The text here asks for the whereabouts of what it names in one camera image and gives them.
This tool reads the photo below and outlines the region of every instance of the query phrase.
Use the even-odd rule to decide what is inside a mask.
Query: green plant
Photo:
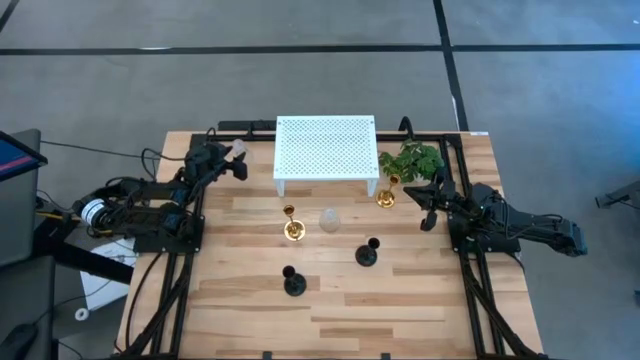
[[[440,153],[433,146],[411,140],[402,143],[398,156],[383,152],[378,161],[387,176],[398,174],[402,183],[412,182],[418,175],[430,179],[437,168],[444,166]]]

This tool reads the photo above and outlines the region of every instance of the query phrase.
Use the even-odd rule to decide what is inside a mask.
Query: gold candlestick
[[[304,224],[300,220],[293,220],[294,210],[295,208],[293,205],[287,205],[282,210],[289,218],[289,222],[284,225],[284,236],[291,241],[300,241],[304,237],[306,231]]]
[[[391,192],[391,188],[396,186],[400,182],[399,175],[391,175],[389,177],[389,189],[388,190],[380,190],[376,194],[376,202],[382,208],[390,208],[396,203],[396,197]]]

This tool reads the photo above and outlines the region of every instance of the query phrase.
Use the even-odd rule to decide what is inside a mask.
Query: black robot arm
[[[455,191],[453,181],[437,174],[422,187],[405,187],[404,191],[427,210],[420,228],[431,230],[436,223],[436,210],[448,213],[452,246],[458,248],[464,239],[473,239],[491,252],[520,251],[518,239],[539,242],[568,255],[587,254],[582,231],[572,221],[559,215],[534,215],[514,209],[496,190],[484,184],[473,185],[466,198]]]
[[[117,178],[74,202],[73,210],[96,234],[135,237],[136,252],[198,251],[204,218],[194,216],[186,207],[227,170],[240,180],[247,178],[245,154],[227,161],[231,150],[220,143],[205,142],[187,153],[184,167],[171,181]],[[151,207],[151,200],[168,201]]]

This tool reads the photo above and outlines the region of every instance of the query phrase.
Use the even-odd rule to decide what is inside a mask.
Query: black candle holder
[[[380,240],[371,238],[367,245],[362,245],[356,250],[356,261],[362,266],[371,266],[378,260],[377,248],[380,247]]]
[[[307,290],[307,279],[304,276],[296,273],[296,269],[287,265],[282,269],[282,276],[284,279],[284,291],[291,296],[300,296]]]

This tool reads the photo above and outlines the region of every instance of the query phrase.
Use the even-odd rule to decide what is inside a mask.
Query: gray carpet
[[[0,0],[0,7],[8,0]],[[456,44],[640,42],[637,1],[445,0]],[[0,48],[438,43],[430,1],[21,0]],[[637,359],[637,212],[594,196],[640,177],[640,53],[472,53],[455,60],[471,130],[489,131],[514,207],[557,212],[586,234],[569,259],[524,244],[543,344],[554,357]],[[416,130],[457,128],[442,55],[298,54],[0,57],[2,130],[137,154],[170,130],[287,114],[373,114],[379,129],[409,116]],[[43,145],[40,188],[63,205],[139,161]],[[74,241],[97,244],[78,236]],[[81,293],[58,271],[56,299]],[[85,357],[112,349],[122,301],[58,337]],[[75,355],[61,349],[62,360]]]

